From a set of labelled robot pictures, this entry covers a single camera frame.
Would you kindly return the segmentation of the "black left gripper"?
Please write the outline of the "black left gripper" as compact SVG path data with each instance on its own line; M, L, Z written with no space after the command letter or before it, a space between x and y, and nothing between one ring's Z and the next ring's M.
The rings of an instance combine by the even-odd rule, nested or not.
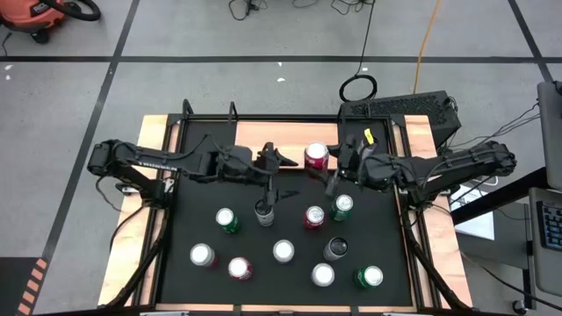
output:
M299 164L274 148L272 142L266 142L258 157L252 161L252 151L244 146L221 146L214 144L218 151L218 177L220 180L262 186L264 189L262 207L272 207L276 198L291 198L299 194L298 190L273 189L273 176L279 167L298 167Z

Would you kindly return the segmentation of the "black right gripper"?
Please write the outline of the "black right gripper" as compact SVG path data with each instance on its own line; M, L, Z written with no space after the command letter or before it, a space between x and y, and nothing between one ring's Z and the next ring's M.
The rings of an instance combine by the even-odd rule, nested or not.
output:
M390 165L386 156L374 153L378 139L371 133L363 133L359 140L354 135L348 137L346 145L327 146L328 153L337 159L347 155L343 163L343 177L357 184L360 188L388 190L392 186ZM326 172L325 194L332 198L337 193L340 170Z

